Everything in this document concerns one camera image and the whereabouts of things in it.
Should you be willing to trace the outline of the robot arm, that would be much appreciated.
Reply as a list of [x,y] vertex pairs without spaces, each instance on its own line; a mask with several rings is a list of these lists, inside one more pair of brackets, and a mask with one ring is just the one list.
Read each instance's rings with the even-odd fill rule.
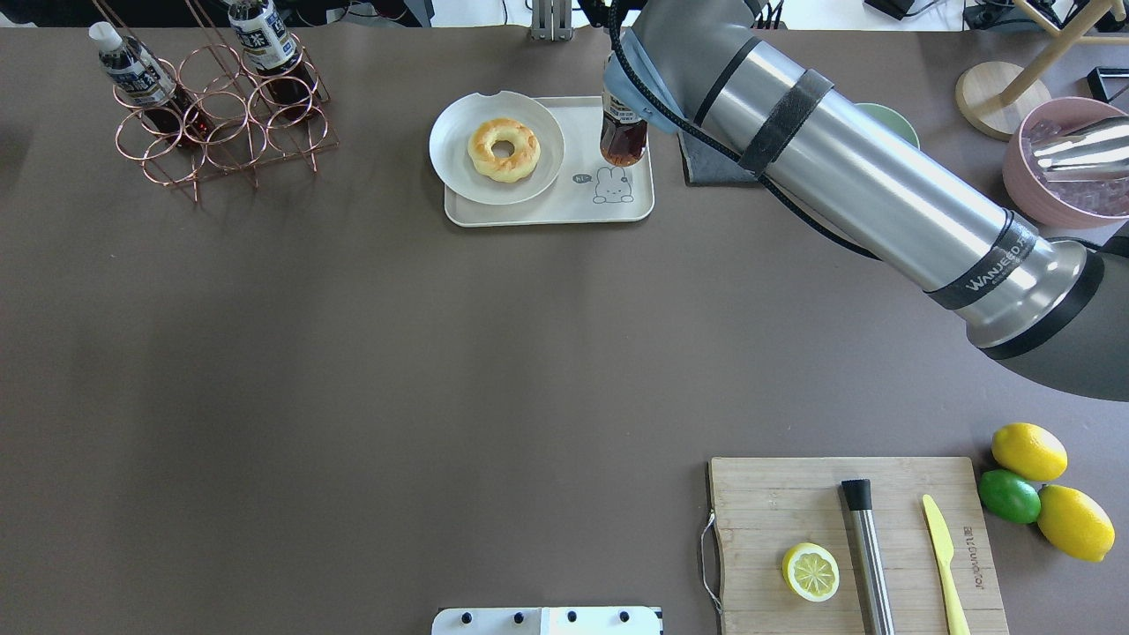
[[610,92],[786,191],[963,318],[1039,385],[1128,394],[1126,232],[1092,250],[1029,221],[898,138],[755,35],[758,1],[614,1]]

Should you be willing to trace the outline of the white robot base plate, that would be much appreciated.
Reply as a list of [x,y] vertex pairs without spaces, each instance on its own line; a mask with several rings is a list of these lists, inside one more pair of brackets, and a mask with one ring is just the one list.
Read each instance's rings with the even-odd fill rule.
[[431,634],[662,634],[660,608],[632,604],[448,608]]

